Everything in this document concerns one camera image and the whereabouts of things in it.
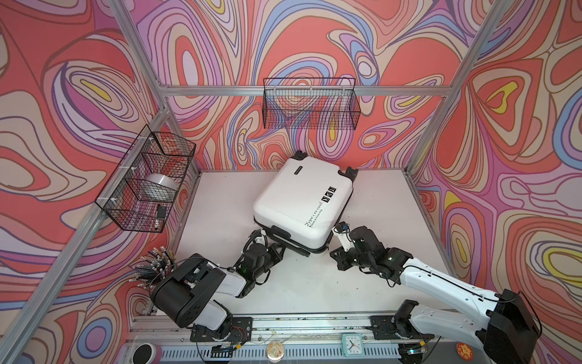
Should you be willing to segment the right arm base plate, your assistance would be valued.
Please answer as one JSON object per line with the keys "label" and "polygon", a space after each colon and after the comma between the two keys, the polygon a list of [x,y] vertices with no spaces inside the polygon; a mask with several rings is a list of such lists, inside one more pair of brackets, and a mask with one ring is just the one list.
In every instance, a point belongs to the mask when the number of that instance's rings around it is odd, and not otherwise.
{"label": "right arm base plate", "polygon": [[393,315],[373,315],[371,324],[365,328],[371,331],[376,340],[430,341],[432,334],[422,334],[415,329],[407,318]]}

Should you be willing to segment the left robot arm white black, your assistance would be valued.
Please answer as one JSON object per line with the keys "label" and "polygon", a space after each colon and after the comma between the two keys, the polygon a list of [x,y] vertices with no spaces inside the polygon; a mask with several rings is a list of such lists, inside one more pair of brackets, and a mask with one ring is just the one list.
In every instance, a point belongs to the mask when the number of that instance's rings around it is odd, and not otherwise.
{"label": "left robot arm white black", "polygon": [[202,326],[218,332],[231,326],[232,314],[214,299],[215,294],[244,298],[268,281],[285,251],[283,244],[269,241],[266,231],[256,230],[233,266],[220,267],[198,253],[193,254],[154,284],[150,298],[178,327]]}

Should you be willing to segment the black suitcase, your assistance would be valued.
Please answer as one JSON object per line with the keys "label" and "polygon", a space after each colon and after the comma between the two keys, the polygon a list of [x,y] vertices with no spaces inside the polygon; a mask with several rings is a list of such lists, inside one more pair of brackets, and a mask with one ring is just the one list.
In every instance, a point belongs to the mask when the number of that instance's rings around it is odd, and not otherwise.
{"label": "black suitcase", "polygon": [[358,173],[300,150],[254,202],[254,221],[274,241],[300,255],[323,253],[353,195]]}

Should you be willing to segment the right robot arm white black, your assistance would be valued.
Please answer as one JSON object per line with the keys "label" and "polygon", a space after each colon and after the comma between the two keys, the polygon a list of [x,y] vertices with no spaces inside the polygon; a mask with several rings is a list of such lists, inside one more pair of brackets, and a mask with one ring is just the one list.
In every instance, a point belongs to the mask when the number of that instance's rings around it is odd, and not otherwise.
{"label": "right robot arm white black", "polygon": [[421,262],[411,253],[385,247],[365,226],[351,229],[340,222],[332,230],[341,246],[330,252],[340,271],[356,267],[376,275],[391,288],[421,291],[451,307],[431,309],[406,300],[393,317],[396,334],[436,335],[483,350],[495,363],[529,363],[543,329],[522,292],[498,293],[479,288]]}

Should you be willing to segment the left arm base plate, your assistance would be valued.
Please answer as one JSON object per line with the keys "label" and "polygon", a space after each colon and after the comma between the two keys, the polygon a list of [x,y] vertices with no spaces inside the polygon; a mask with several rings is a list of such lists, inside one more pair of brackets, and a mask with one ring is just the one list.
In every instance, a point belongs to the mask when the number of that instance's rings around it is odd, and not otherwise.
{"label": "left arm base plate", "polygon": [[195,325],[191,331],[193,343],[231,342],[245,343],[252,339],[253,319],[250,316],[227,317],[216,330],[202,325]]}

